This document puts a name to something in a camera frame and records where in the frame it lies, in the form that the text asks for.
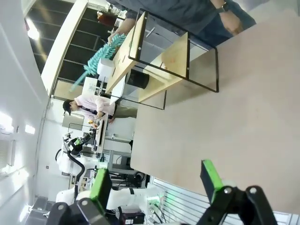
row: bolt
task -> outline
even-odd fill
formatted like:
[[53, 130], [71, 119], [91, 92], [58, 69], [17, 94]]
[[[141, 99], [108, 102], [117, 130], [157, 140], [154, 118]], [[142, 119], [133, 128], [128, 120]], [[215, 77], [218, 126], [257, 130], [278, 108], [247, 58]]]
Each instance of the bolt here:
[[58, 210], [62, 210], [64, 208], [64, 205], [59, 205], [57, 208]]
[[252, 187], [252, 188], [250, 189], [250, 193], [255, 194], [255, 193], [256, 193], [256, 188], [255, 188], [255, 187]]
[[86, 201], [86, 200], [83, 200], [82, 202], [81, 202], [81, 205], [87, 205], [88, 204], [88, 201]]
[[230, 194], [231, 193], [231, 188], [230, 187], [225, 188], [224, 193], [225, 194]]

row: workbench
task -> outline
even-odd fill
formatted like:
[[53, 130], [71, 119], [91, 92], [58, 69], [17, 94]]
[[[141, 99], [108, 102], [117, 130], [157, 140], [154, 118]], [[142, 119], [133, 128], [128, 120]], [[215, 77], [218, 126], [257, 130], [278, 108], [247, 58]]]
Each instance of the workbench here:
[[[150, 19], [163, 20], [180, 29], [184, 34], [172, 42], [161, 54], [151, 61], [146, 62], [141, 59], [143, 51], [144, 34], [146, 30], [146, 23]], [[201, 84], [199, 79], [200, 74], [196, 69], [198, 65], [190, 65], [190, 48], [200, 41], [195, 35], [187, 30], [178, 27], [163, 18], [145, 11], [139, 18], [137, 18], [134, 28], [128, 33], [126, 39], [118, 52], [116, 53], [113, 62], [115, 64], [115, 71], [112, 77], [109, 78], [106, 93], [114, 92], [114, 88], [121, 89], [125, 85], [124, 76], [131, 71], [138, 63], [142, 65], [142, 72], [149, 75], [149, 82], [145, 89], [139, 88], [138, 103], [145, 101], [174, 85], [178, 85], [182, 81], [191, 82], [194, 85], [201, 86], [213, 92], [218, 92], [218, 52], [214, 49], [214, 71], [210, 74], [214, 81], [210, 86]]]
[[[164, 111], [140, 105], [131, 167], [204, 195], [201, 160], [211, 159], [222, 179], [242, 190], [259, 185], [273, 210], [298, 214], [300, 18], [293, 13], [217, 47], [220, 93], [176, 85]], [[206, 74], [211, 54], [200, 56]]]

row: black hose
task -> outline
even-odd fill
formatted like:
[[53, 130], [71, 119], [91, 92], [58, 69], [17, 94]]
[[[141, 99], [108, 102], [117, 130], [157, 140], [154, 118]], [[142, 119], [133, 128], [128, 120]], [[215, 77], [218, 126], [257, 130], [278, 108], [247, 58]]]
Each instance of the black hose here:
[[59, 149], [55, 155], [55, 161], [57, 162], [57, 156], [58, 156], [58, 153], [61, 151], [61, 149]]
[[77, 159], [75, 159], [73, 156], [71, 156], [71, 153], [70, 151], [67, 151], [67, 156], [73, 161], [75, 162], [77, 165], [79, 165], [81, 167], [81, 171], [79, 172], [79, 174], [76, 175], [76, 181], [75, 181], [75, 192], [74, 192], [74, 202], [77, 198], [77, 195], [78, 195], [78, 185], [77, 185], [77, 182], [79, 181], [80, 177], [83, 175], [84, 173], [84, 165], [79, 162]]

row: black metal frame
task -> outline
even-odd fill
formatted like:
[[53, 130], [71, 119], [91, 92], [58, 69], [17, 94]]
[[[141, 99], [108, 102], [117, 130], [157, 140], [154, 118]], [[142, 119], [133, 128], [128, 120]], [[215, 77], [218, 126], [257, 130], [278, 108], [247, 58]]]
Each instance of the black metal frame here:
[[[151, 15], [151, 16], [156, 17], [157, 19], [162, 20], [162, 21], [164, 21], [164, 22], [166, 22], [166, 23], [168, 23], [168, 24], [171, 24], [172, 26], [174, 26], [174, 27], [176, 27], [176, 28], [178, 28], [178, 29], [180, 29], [180, 30], [182, 30], [182, 31], [184, 31], [184, 32], [187, 33], [187, 38], [188, 38], [187, 49], [188, 49], [188, 51], [187, 51], [187, 70], [186, 70], [186, 77], [183, 77], [183, 76], [181, 76], [181, 75], [179, 75], [179, 74], [177, 74], [177, 73], [174, 73], [174, 72], [172, 72], [172, 71], [169, 71], [169, 70], [167, 70], [167, 69], [164, 69], [164, 68], [155, 66], [155, 65], [153, 65], [153, 64], [151, 64], [151, 63], [148, 63], [148, 62], [145, 62], [145, 61], [143, 61], [143, 60], [140, 60], [141, 51], [142, 51], [142, 45], [143, 45], [143, 39], [144, 39], [144, 33], [142, 33], [142, 34], [140, 35], [140, 38], [139, 38], [139, 41], [138, 41], [138, 50], [137, 50], [137, 53], [136, 53], [136, 57], [133, 58], [133, 57], [130, 56], [130, 53], [131, 53], [131, 46], [132, 46], [133, 38], [134, 38], [134, 35], [135, 35], [136, 23], [137, 23], [137, 21], [139, 20], [139, 17], [141, 16], [141, 14], [142, 14], [143, 12], [145, 13], [145, 16], [144, 16], [144, 21], [143, 21], [143, 24], [142, 24], [142, 29], [146, 26], [146, 22], [147, 22], [148, 16]], [[189, 79], [189, 58], [190, 58], [190, 55], [189, 55], [189, 49], [190, 49], [190, 37], [191, 37], [191, 35], [195, 36], [199, 41], [203, 42], [204, 44], [206, 44], [207, 46], [209, 46], [209, 47], [211, 47], [211, 48], [213, 48], [213, 49], [215, 50], [215, 55], [216, 55], [216, 89], [215, 89], [215, 90], [212, 89], [212, 88], [210, 88], [210, 87], [207, 87], [207, 86], [205, 86], [205, 85], [203, 85], [203, 84], [200, 84], [200, 83], [198, 83], [198, 82], [196, 82], [196, 81], [193, 81], [193, 80], [190, 80], [190, 79]], [[191, 83], [194, 83], [194, 84], [196, 84], [196, 85], [198, 85], [198, 86], [200, 86], [200, 87], [203, 87], [203, 88], [205, 88], [205, 89], [207, 89], [207, 90], [210, 90], [210, 91], [212, 91], [212, 92], [215, 92], [215, 93], [218, 93], [218, 92], [219, 92], [219, 64], [218, 64], [218, 50], [217, 50], [217, 48], [216, 48], [215, 46], [211, 46], [210, 44], [206, 43], [206, 42], [203, 41], [200, 37], [198, 37], [196, 34], [190, 32], [190, 31], [188, 31], [188, 30], [186, 30], [186, 29], [184, 29], [184, 28], [182, 28], [182, 27], [180, 27], [180, 26], [178, 26], [178, 25], [172, 23], [171, 21], [168, 21], [168, 20], [166, 20], [166, 19], [164, 19], [164, 18], [162, 18], [162, 17], [160, 17], [160, 16], [158, 16], [158, 15], [156, 15], [156, 14], [154, 14], [154, 13], [151, 13], [151, 12], [149, 12], [149, 11], [147, 11], [147, 10], [144, 10], [144, 9], [142, 9], [142, 8], [139, 10], [138, 15], [137, 15], [137, 17], [136, 17], [135, 26], [134, 26], [134, 30], [133, 30], [133, 35], [132, 35], [132, 39], [131, 39], [131, 45], [130, 45], [130, 47], [129, 47], [129, 55], [128, 55], [128, 58], [130, 58], [131, 60], [140, 62], [140, 63], [142, 63], [142, 64], [144, 64], [144, 65], [151, 66], [151, 67], [153, 67], [153, 68], [156, 68], [156, 69], [162, 70], [162, 71], [164, 71], [164, 72], [170, 73], [170, 74], [172, 74], [172, 75], [174, 75], [174, 76], [176, 76], [176, 77], [180, 77], [180, 78], [182, 78], [182, 79], [184, 79], [184, 80], [186, 80], [186, 81], [189, 81], [189, 82], [191, 82]]]

